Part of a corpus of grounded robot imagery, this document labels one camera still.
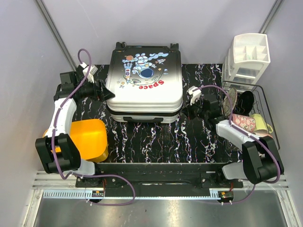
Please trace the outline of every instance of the pink cup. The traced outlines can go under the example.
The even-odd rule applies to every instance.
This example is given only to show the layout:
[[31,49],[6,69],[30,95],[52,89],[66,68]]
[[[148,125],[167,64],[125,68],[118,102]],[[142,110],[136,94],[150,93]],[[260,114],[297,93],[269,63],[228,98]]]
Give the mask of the pink cup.
[[256,120],[252,117],[232,114],[232,122],[249,132],[253,132],[256,128]]

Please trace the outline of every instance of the orange plastic container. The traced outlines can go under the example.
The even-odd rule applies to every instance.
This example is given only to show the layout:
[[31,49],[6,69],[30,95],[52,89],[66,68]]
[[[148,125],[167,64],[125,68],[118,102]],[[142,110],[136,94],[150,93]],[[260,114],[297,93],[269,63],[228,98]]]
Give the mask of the orange plastic container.
[[70,137],[82,159],[92,162],[103,162],[107,159],[107,134],[103,121],[90,119],[72,122]]

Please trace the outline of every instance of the suitcase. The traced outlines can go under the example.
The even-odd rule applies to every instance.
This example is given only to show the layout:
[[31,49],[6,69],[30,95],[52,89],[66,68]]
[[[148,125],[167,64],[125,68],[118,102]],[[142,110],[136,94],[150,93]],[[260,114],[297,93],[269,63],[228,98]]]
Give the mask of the suitcase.
[[115,94],[107,100],[115,121],[174,122],[183,104],[178,44],[168,48],[117,43],[106,88]]

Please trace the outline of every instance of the white wall panel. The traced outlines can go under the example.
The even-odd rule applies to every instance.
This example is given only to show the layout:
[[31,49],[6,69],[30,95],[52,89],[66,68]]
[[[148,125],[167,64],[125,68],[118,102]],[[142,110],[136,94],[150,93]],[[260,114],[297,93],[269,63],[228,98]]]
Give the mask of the white wall panel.
[[286,0],[270,25],[271,63],[259,80],[275,123],[286,179],[303,221],[303,2]]
[[0,7],[0,226],[15,227],[41,169],[35,140],[49,127],[59,73],[71,70],[33,0]]
[[116,42],[179,43],[182,63],[223,63],[235,35],[258,32],[274,0],[44,0],[67,48],[109,64]]

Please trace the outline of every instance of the yellow cup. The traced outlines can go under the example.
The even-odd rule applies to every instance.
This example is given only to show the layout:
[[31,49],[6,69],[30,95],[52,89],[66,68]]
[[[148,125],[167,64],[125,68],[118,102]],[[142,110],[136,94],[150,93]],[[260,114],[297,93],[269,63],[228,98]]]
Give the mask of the yellow cup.
[[273,128],[269,125],[266,124],[265,120],[260,114],[253,114],[251,117],[253,117],[256,120],[256,127],[255,127],[255,132],[266,132],[266,133],[272,133],[274,130]]
[[105,124],[99,119],[89,119],[71,123],[70,137],[80,156],[91,162],[103,162],[108,157],[107,133]]

